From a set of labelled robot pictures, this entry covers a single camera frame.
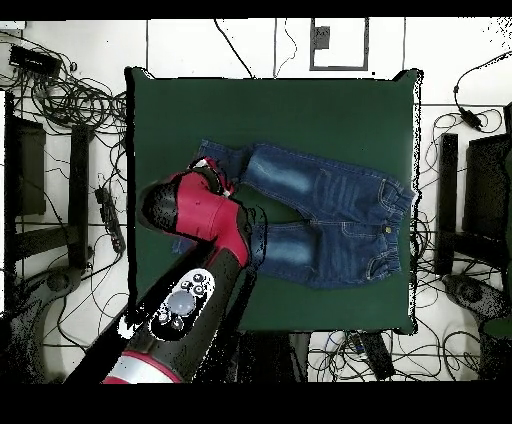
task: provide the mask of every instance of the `floor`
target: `floor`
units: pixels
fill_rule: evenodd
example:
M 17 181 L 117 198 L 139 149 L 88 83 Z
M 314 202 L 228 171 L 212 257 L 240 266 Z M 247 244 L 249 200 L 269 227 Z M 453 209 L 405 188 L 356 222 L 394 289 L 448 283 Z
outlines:
M 433 130 L 434 121 L 441 115 L 457 111 L 453 100 L 453 86 L 458 77 L 466 70 L 512 48 L 512 29 L 508 21 L 500 18 L 371 18 L 368 71 L 310 72 L 310 20 L 279 18 L 275 34 L 277 69 L 274 69 L 274 24 L 273 18 L 219 20 L 220 27 L 226 32 L 234 48 L 256 77 L 270 78 L 277 73 L 278 78 L 352 78 L 373 75 L 374 78 L 390 79 L 402 69 L 423 70 L 425 76 L 421 91 L 421 170 L 427 169 L 424 156 L 427 154 L 433 135 L 437 137 L 443 132 L 442 129 Z M 29 21 L 23 36 L 54 51 L 67 54 L 78 66 L 75 73 L 77 77 L 94 78 L 107 85 L 114 94 L 125 90 L 123 76 L 125 66 L 146 67 L 155 77 L 242 78 L 247 75 L 247 71 L 215 28 L 213 20 Z M 0 44 L 0 48 L 2 57 L 0 73 L 2 73 L 5 71 L 6 49 L 4 44 Z M 501 111 L 500 108 L 512 100 L 512 87 L 509 83 L 511 72 L 512 59 L 472 72 L 460 84 L 459 103 L 471 105 L 474 112 L 483 112 L 490 108 Z M 30 107 L 30 100 L 25 100 L 25 116 L 30 116 L 29 112 L 32 110 Z M 499 124 L 498 115 L 496 112 L 488 112 L 487 115 L 489 117 L 487 128 L 495 128 Z M 438 125 L 450 125 L 450 118 L 443 118 Z M 465 148 L 469 140 L 479 138 L 479 134 L 464 125 L 459 125 L 451 131 L 459 134 L 459 160 L 460 168 L 463 168 Z M 504 126 L 501 125 L 496 133 L 503 131 Z M 106 144 L 113 144 L 117 139 L 115 135 L 106 135 L 103 141 Z M 48 136 L 46 150 L 48 152 L 46 169 L 61 168 L 62 172 L 67 174 L 69 165 L 58 160 L 67 160 L 69 157 L 69 137 Z M 108 153 L 108 148 L 98 140 L 91 143 L 90 185 L 93 187 L 102 182 L 102 174 L 109 175 L 111 172 L 112 166 Z M 432 149 L 427 155 L 429 162 L 432 161 L 431 155 Z M 124 173 L 125 167 L 126 163 L 122 159 L 119 168 Z M 464 172 L 459 173 L 460 193 L 464 192 L 463 175 Z M 425 172 L 421 176 L 420 187 L 435 178 L 435 170 Z M 45 187 L 56 210 L 66 222 L 67 181 L 59 172 L 48 172 Z M 123 182 L 116 183 L 113 190 L 117 198 L 117 209 L 122 211 L 124 210 L 122 205 L 125 202 L 123 191 L 126 191 Z M 420 210 L 425 213 L 426 220 L 434 216 L 435 196 L 436 185 L 426 186 L 420 203 Z M 462 196 L 459 196 L 459 227 L 462 219 L 462 202 Z M 104 234 L 98 205 L 93 195 L 90 196 L 89 211 L 89 240 L 90 244 L 93 244 Z M 122 224 L 126 224 L 124 212 L 119 214 L 119 219 Z M 55 224 L 56 219 L 48 208 L 44 216 L 25 217 L 24 221 L 23 227 L 27 231 Z M 94 269 L 109 265 L 115 258 L 110 241 L 106 237 L 99 239 L 96 252 Z M 23 271 L 25 277 L 33 275 L 64 253 L 65 249 L 55 249 L 33 256 L 23 261 L 23 264 L 20 261 L 17 264 L 18 273 L 21 274 Z M 125 257 L 107 274 L 102 273 L 93 277 L 90 282 L 83 283 L 72 293 L 63 314 L 64 332 L 80 344 L 89 345 L 109 321 L 105 316 L 101 318 L 101 312 L 90 296 L 91 286 L 96 287 L 101 282 L 94 291 L 96 302 L 101 308 L 105 307 L 105 313 L 113 316 L 126 302 L 126 295 L 121 293 L 127 292 L 127 272 L 128 261 Z M 499 287 L 500 283 L 494 279 L 493 275 L 489 281 Z M 404 374 L 412 374 L 417 379 L 433 380 L 434 378 L 425 376 L 427 373 L 437 373 L 436 378 L 441 380 L 451 379 L 445 364 L 441 363 L 437 356 L 436 347 L 428 345 L 435 344 L 436 337 L 442 339 L 453 331 L 463 330 L 478 335 L 471 315 L 450 302 L 445 294 L 439 291 L 440 289 L 440 283 L 434 282 L 430 286 L 424 286 L 418 292 L 416 316 L 420 321 L 417 334 L 385 337 L 386 343 L 389 342 L 392 349 L 395 367 L 403 373 L 393 377 L 393 380 L 405 379 Z M 54 329 L 62 307 L 62 301 L 55 302 L 51 307 L 45 327 L 46 344 L 68 344 Z M 342 338 L 342 332 L 315 333 L 310 347 L 333 350 Z M 451 337 L 446 346 L 455 355 L 462 357 L 465 352 L 468 352 L 475 355 L 478 360 L 478 343 L 469 336 L 459 334 Z M 413 350 L 416 356 L 404 356 L 404 352 Z M 45 353 L 49 367 L 65 374 L 69 374 L 83 356 L 83 353 L 75 347 L 47 346 Z M 310 363 L 314 367 L 319 367 L 323 358 L 322 354 L 311 353 Z M 356 360 L 351 362 L 352 367 L 343 368 L 339 372 L 340 376 L 357 377 L 347 381 L 357 381 L 361 378 L 372 380 L 373 377 L 367 376 L 369 373 L 364 371 L 366 366 Z M 457 380 L 475 378 L 475 373 L 470 368 L 459 366 L 457 370 L 457 365 L 451 364 L 455 368 L 451 372 Z M 355 370 L 363 373 L 363 376 L 357 375 Z M 328 381 L 332 376 L 329 372 L 322 373 L 310 369 L 310 381 L 316 381 L 317 378 Z

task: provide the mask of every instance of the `jeans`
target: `jeans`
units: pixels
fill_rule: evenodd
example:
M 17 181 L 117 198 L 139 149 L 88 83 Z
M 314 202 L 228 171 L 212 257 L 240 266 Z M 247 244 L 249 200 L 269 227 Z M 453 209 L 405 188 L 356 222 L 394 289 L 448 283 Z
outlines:
M 230 149 L 203 140 L 202 156 L 216 159 L 235 184 L 251 186 L 303 217 L 269 223 L 258 273 L 332 289 L 370 284 L 400 271 L 399 227 L 414 193 L 391 176 L 270 144 Z M 253 228 L 255 255 L 261 255 L 263 229 L 262 224 Z M 179 238 L 173 251 L 183 253 L 192 244 Z

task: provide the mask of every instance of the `jeans waistband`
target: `jeans waistband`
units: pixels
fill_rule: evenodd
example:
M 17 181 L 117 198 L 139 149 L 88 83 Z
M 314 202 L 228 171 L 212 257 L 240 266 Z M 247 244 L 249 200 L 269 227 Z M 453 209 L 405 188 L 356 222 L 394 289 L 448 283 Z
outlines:
M 414 192 L 408 188 L 400 187 L 399 194 L 393 205 L 393 211 L 390 213 L 387 223 L 384 225 L 383 233 L 386 240 L 387 250 L 386 259 L 389 272 L 399 272 L 400 257 L 398 251 L 398 235 L 400 234 L 400 225 L 403 222 L 404 215 L 410 210 Z

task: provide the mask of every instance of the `green mat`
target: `green mat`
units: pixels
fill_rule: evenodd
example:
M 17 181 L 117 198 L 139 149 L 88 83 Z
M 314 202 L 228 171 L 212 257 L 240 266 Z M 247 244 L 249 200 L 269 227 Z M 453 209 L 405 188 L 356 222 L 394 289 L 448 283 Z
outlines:
M 413 88 L 419 71 L 407 71 L 396 81 L 153 79 L 140 68 L 131 74 L 137 196 L 154 180 L 185 169 L 203 138 L 230 147 L 267 141 L 375 168 L 411 184 Z M 298 218 L 249 189 L 237 198 L 246 206 L 263 207 L 270 222 Z M 398 328 L 411 333 L 409 224 L 406 217 L 401 273 L 375 285 L 340 290 L 313 290 L 260 275 L 240 329 Z M 177 258 L 171 245 L 169 236 L 135 224 L 139 296 Z

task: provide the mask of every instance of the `cable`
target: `cable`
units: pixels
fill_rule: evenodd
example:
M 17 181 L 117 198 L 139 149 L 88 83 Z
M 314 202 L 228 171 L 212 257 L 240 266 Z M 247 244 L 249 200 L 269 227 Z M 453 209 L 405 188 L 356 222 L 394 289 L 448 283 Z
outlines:
M 117 255 L 117 258 L 116 258 L 116 259 L 114 260 L 114 262 L 112 262 L 109 266 L 106 266 L 106 267 L 104 267 L 104 268 L 102 268 L 102 269 L 100 269 L 100 270 L 98 270 L 98 271 L 94 272 L 93 274 L 94 274 L 94 275 L 95 275 L 95 274 L 98 274 L 98 273 L 100 273 L 100 272 L 102 272 L 102 271 L 104 271 L 104 270 L 106 270 L 106 269 L 108 269 L 108 268 L 113 267 L 115 264 L 117 264 L 117 263 L 121 260 L 122 256 L 123 256 L 123 255 Z M 86 280 L 86 279 L 87 279 L 87 278 L 89 278 L 89 277 L 90 277 L 90 276 L 87 276 L 87 277 L 82 278 L 82 281 Z M 93 290 L 93 291 L 96 291 L 102 282 L 103 282 L 103 280 L 101 280 L 101 281 L 96 285 L 96 287 L 94 288 L 94 290 Z M 64 322 L 64 321 L 65 321 L 65 320 L 66 320 L 66 319 L 67 319 L 71 314 L 73 314 L 73 313 L 74 313 L 74 312 L 75 312 L 75 311 L 76 311 L 80 306 L 82 306 L 82 305 L 86 302 L 86 300 L 87 300 L 87 299 L 89 299 L 89 297 L 91 297 L 91 294 L 90 294 L 90 293 L 89 293 L 89 294 L 85 297 L 85 299 L 84 299 L 84 300 L 82 300 L 82 301 L 81 301 L 81 302 L 80 302 L 80 303 L 79 303 L 79 304 L 78 304 L 78 305 L 77 305 L 77 306 L 76 306 L 76 307 L 75 307 L 75 308 L 74 308 L 74 309 L 73 309 L 69 314 L 67 314 L 67 315 L 66 315 L 66 316 L 65 316 L 65 317 L 60 321 L 60 323 L 62 324 L 62 323 L 63 323 L 63 322 Z M 57 328 L 57 326 L 53 327 L 50 331 L 48 331 L 48 332 L 43 336 L 43 340 L 48 336 L 48 334 L 50 334 L 50 333 L 51 333 L 53 330 L 55 330 L 56 328 Z
M 105 236 L 108 236 L 108 234 L 103 234 L 101 236 L 99 236 L 96 241 L 94 242 L 94 246 L 92 248 L 93 250 L 93 257 L 92 257 L 92 267 L 91 267 L 91 270 L 94 271 L 94 262 L 95 262 L 95 259 L 96 259 L 96 245 L 98 244 L 98 241 L 100 241 L 100 239 L 102 239 L 103 237 Z M 94 289 L 92 287 L 92 277 L 93 277 L 93 274 L 91 273 L 91 275 L 89 276 L 90 279 L 91 279 L 91 296 L 92 296 L 92 300 L 94 301 L 94 304 L 96 305 L 96 307 L 98 308 L 98 310 L 101 312 L 101 308 L 100 308 L 100 305 L 98 305 L 98 302 L 96 301 L 96 298 L 94 297 Z
M 453 381 L 457 381 L 457 379 L 455 378 L 455 376 L 453 375 L 453 373 L 452 373 L 452 371 L 451 371 L 451 370 L 452 370 L 452 369 L 454 369 L 454 368 L 453 368 L 453 367 L 451 367 L 451 366 L 450 366 L 450 364 L 448 363 L 448 355 L 446 355 L 446 350 L 447 350 L 447 349 L 446 349 L 446 342 L 447 342 L 451 337 L 456 336 L 457 334 L 463 334 L 463 335 L 465 335 L 465 336 L 469 336 L 469 337 L 471 337 L 472 339 L 476 340 L 476 342 L 477 342 L 478 344 L 480 344 L 480 339 L 479 339 L 478 337 L 475 337 L 473 334 L 471 334 L 471 333 L 469 333 L 469 332 L 467 332 L 467 331 L 454 331 L 454 332 L 452 332 L 452 333 L 448 334 L 448 335 L 443 339 L 443 344 L 442 344 L 443 360 L 444 360 L 444 363 L 445 363 L 446 370 L 448 371 L 448 374 L 450 375 L 450 377 L 451 377 L 451 379 L 452 379 Z M 459 364 L 461 364 L 461 363 L 462 363 L 463 365 L 465 365 L 465 366 L 466 366 L 466 367 L 468 367 L 469 369 L 471 369 L 471 370 L 473 370 L 473 371 L 477 372 L 477 374 L 478 374 L 478 371 L 477 371 L 477 370 L 475 370 L 475 369 L 473 369 L 471 365 L 468 365 L 468 364 L 466 364 L 466 363 L 464 363 L 464 362 L 462 362 L 462 361 L 459 361 L 457 358 L 455 358 L 455 359 L 457 360 L 457 362 L 458 362 Z
M 219 24 L 217 23 L 217 19 L 214 19 L 213 22 L 215 23 L 215 26 L 217 27 L 217 29 L 219 30 L 219 32 L 222 34 L 222 36 L 224 37 L 224 39 L 227 41 L 227 43 L 229 44 L 229 47 L 231 47 L 231 50 L 233 51 L 233 53 L 235 53 L 236 57 L 238 58 L 238 60 L 240 61 L 240 63 L 244 66 L 245 70 L 247 71 L 247 73 L 249 74 L 249 76 L 251 78 L 255 78 L 254 75 L 251 73 L 251 71 L 249 70 L 249 68 L 247 67 L 247 65 L 245 64 L 245 62 L 242 60 L 242 58 L 240 57 L 240 55 L 237 53 L 237 51 L 235 50 L 235 48 L 233 47 L 233 44 L 231 44 L 231 41 L 229 41 L 229 38 L 228 36 L 226 35 L 226 33 L 221 29 L 221 27 L 219 26 Z
M 288 30 L 286 29 L 286 24 L 288 23 L 288 18 L 285 19 L 284 21 L 284 32 L 286 33 L 286 35 L 288 36 L 288 38 L 290 40 L 292 40 L 292 43 L 293 45 L 295 46 L 295 51 L 293 52 L 293 56 L 290 56 L 288 57 L 283 63 L 281 63 L 281 66 L 279 67 L 279 70 L 277 71 L 277 74 L 274 72 L 274 78 L 277 78 L 279 76 L 279 72 L 281 72 L 281 68 L 285 65 L 286 62 L 288 62 L 289 60 L 293 60 L 295 59 L 295 54 L 297 53 L 297 43 L 295 42 L 295 40 L 290 36 L 290 34 L 288 34 Z
M 87 351 L 85 350 L 85 348 L 78 344 L 77 342 L 75 342 L 74 340 L 70 339 L 68 336 L 66 336 L 66 334 L 64 334 L 64 331 L 62 330 L 60 324 L 61 324 L 61 319 L 62 319 L 62 315 L 64 314 L 64 311 L 66 309 L 66 305 L 67 305 L 67 302 L 68 302 L 68 296 L 64 296 L 64 305 L 62 306 L 62 309 L 60 311 L 60 314 L 59 314 L 59 317 L 57 318 L 57 329 L 59 330 L 59 333 L 61 334 L 62 337 L 64 337 L 69 343 L 71 343 L 72 345 L 80 348 L 82 350 L 82 352 L 84 353 L 87 353 Z
M 110 298 L 107 300 L 107 302 L 105 303 L 105 306 L 103 306 L 103 308 L 101 309 L 101 315 L 100 315 L 100 320 L 98 321 L 98 336 L 100 335 L 100 329 L 101 329 L 101 319 L 103 318 L 103 315 L 106 315 L 107 317 L 109 317 L 110 319 L 114 319 L 115 317 L 111 317 L 110 315 L 108 315 L 107 313 L 105 313 L 105 308 L 107 307 L 107 305 L 110 303 L 110 301 L 116 297 L 116 296 L 119 296 L 121 294 L 124 294 L 125 296 L 128 296 L 130 297 L 130 295 L 128 293 L 123 293 L 123 292 L 119 292 L 119 293 L 114 293 L 112 296 L 110 296 Z
M 512 55 L 512 50 L 509 50 L 508 52 L 502 53 L 502 54 L 492 58 L 491 60 L 488 60 L 487 62 L 485 62 L 485 63 L 483 63 L 481 65 L 478 65 L 478 66 L 475 66 L 474 68 L 471 68 L 470 70 L 464 72 L 460 76 L 460 78 L 457 80 L 457 83 L 455 84 L 455 87 L 453 87 L 453 98 L 455 100 L 455 104 L 457 105 L 457 108 L 461 111 L 461 113 L 463 113 L 464 109 L 459 105 L 459 102 L 457 100 L 457 94 L 459 92 L 459 84 L 460 84 L 462 78 L 464 78 L 470 72 L 476 71 L 477 69 L 480 69 L 480 68 L 483 68 L 483 67 L 487 67 L 489 65 L 493 65 L 493 64 L 495 64 L 497 62 L 500 62 L 503 59 L 506 59 L 507 57 L 509 57 L 511 55 Z

